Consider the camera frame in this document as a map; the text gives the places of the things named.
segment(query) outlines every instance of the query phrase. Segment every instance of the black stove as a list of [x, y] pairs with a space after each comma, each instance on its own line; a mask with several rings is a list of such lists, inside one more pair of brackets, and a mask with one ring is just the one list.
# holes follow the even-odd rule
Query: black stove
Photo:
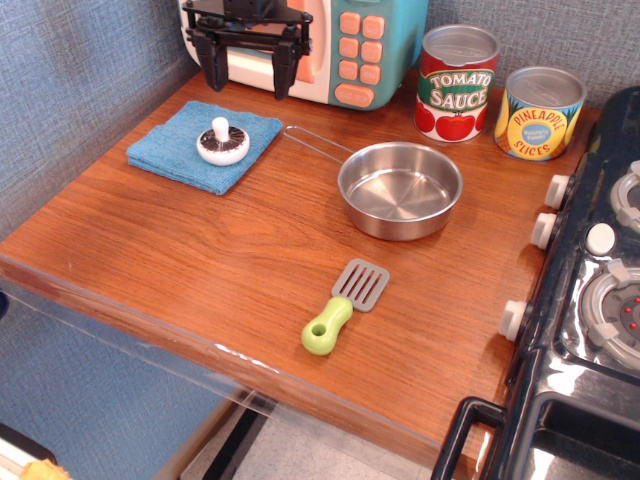
[[463, 400], [432, 479], [451, 478], [474, 423], [491, 479], [640, 479], [640, 86], [612, 96], [574, 175], [556, 176], [532, 242], [547, 252], [516, 342], [505, 407]]

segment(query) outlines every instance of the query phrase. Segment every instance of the oven door handle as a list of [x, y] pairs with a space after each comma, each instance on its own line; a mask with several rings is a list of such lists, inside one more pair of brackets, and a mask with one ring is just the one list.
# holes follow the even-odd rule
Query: oven door handle
[[[458, 405], [455, 417], [451, 421], [449, 431], [445, 438], [444, 444], [438, 461], [433, 468], [431, 480], [450, 480], [462, 453], [471, 426], [475, 423], [482, 423], [496, 430], [492, 444], [498, 436], [498, 431], [504, 425], [506, 417], [506, 409], [487, 402], [478, 397], [467, 397]], [[490, 458], [493, 454], [493, 445], [489, 450]]]

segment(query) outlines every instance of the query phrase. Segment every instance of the frying pan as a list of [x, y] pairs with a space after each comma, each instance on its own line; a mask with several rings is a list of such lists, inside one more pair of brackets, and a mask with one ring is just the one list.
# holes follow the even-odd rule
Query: frying pan
[[[292, 135], [299, 130], [351, 153], [344, 162]], [[357, 152], [298, 126], [284, 135], [342, 164], [338, 188], [347, 217], [363, 232], [382, 240], [408, 241], [440, 230], [462, 194], [457, 165], [433, 148], [387, 142]]]

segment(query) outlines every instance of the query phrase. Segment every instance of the toy mushroom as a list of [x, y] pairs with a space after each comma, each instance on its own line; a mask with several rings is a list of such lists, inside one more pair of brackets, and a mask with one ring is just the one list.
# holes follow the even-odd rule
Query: toy mushroom
[[249, 135], [238, 127], [230, 127], [224, 117], [216, 117], [213, 127], [198, 137], [198, 153], [207, 162], [226, 166], [242, 160], [249, 151]]

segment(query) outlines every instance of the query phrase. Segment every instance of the blue towel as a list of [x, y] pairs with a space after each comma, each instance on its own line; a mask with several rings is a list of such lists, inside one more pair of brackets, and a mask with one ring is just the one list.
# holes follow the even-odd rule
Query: blue towel
[[[227, 118], [230, 125], [249, 135], [249, 152], [238, 163], [219, 167], [207, 163], [198, 153], [198, 137], [211, 129], [211, 121], [216, 117]], [[281, 129], [282, 122], [277, 118], [192, 101], [167, 123], [131, 145], [127, 155], [130, 165], [223, 195], [251, 168]]]

